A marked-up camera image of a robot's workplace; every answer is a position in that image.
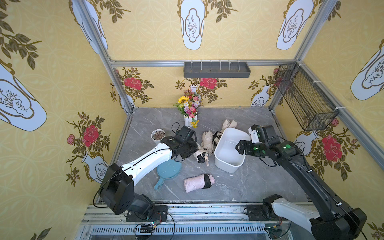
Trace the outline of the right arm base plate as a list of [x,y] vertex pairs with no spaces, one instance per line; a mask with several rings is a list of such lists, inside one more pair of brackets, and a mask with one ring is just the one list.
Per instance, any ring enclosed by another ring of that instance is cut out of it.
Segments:
[[246,205],[243,213],[249,221],[287,221],[288,219],[277,216],[273,210],[265,205]]

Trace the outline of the pink umbrella front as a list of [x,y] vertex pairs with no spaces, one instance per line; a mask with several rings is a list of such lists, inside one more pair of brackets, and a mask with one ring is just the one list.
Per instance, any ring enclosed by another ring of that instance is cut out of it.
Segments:
[[209,174],[202,174],[193,178],[184,180],[184,187],[186,193],[190,193],[198,189],[209,189],[215,184],[215,178]]

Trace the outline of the cream umbrella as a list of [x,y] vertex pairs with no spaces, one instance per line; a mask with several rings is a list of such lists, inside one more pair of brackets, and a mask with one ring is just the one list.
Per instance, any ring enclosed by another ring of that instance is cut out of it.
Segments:
[[202,134],[202,148],[211,156],[214,153],[213,133],[211,131]]

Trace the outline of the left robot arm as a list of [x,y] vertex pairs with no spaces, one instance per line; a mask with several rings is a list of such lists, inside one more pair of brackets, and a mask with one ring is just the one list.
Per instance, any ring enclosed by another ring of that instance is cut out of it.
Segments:
[[154,212],[154,204],[147,196],[135,193],[136,184],[160,164],[177,156],[186,159],[197,150],[194,139],[180,142],[176,137],[166,137],[136,160],[122,166],[110,165],[98,195],[115,215],[129,211],[149,218]]

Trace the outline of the white plastic storage box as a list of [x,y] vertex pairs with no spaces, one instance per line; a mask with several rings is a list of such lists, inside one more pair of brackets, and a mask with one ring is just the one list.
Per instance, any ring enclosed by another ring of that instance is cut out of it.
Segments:
[[235,128],[224,130],[214,152],[216,167],[232,174],[243,165],[246,155],[239,154],[236,149],[241,140],[250,141],[251,137],[246,132]]

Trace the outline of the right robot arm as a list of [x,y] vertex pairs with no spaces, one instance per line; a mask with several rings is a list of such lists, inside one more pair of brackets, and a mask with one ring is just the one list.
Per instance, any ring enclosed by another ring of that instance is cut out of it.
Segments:
[[354,240],[367,220],[360,208],[351,208],[308,166],[302,151],[292,142],[276,145],[241,140],[236,145],[241,155],[268,157],[283,167],[310,197],[319,217],[309,220],[316,240]]

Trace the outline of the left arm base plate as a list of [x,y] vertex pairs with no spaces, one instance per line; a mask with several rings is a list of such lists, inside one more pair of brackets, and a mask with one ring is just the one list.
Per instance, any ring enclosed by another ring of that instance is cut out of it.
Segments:
[[128,223],[147,223],[160,221],[165,222],[168,216],[168,206],[166,205],[154,205],[149,211],[140,214],[137,212],[128,211],[126,216],[126,222]]

